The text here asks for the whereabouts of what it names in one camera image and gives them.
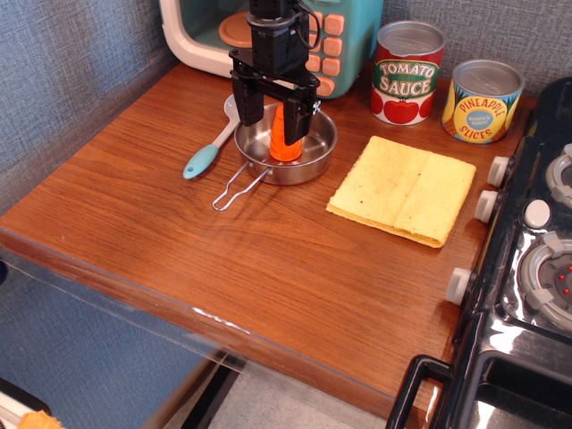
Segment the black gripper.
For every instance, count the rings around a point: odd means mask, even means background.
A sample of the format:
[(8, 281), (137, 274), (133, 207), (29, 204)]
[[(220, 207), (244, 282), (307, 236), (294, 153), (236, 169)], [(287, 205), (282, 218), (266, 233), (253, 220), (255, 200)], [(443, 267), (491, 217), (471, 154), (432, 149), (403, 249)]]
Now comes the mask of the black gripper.
[(233, 48), (232, 90), (240, 121), (252, 126), (264, 117), (264, 97), (284, 102), (284, 143), (291, 146), (310, 130), (318, 112), (319, 80), (307, 69), (312, 12), (248, 12), (250, 47)]

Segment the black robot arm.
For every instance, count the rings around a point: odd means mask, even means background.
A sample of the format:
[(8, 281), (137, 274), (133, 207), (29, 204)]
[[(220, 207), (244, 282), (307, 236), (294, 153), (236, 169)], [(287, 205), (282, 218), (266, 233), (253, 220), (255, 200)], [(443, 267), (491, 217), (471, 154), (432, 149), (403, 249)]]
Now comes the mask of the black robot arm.
[(307, 69), (309, 22), (314, 13), (302, 1), (250, 1), (251, 48), (234, 48), (231, 82), (240, 121), (252, 126), (264, 117), (264, 98), (283, 102), (284, 143), (310, 131), (319, 111), (319, 79)]

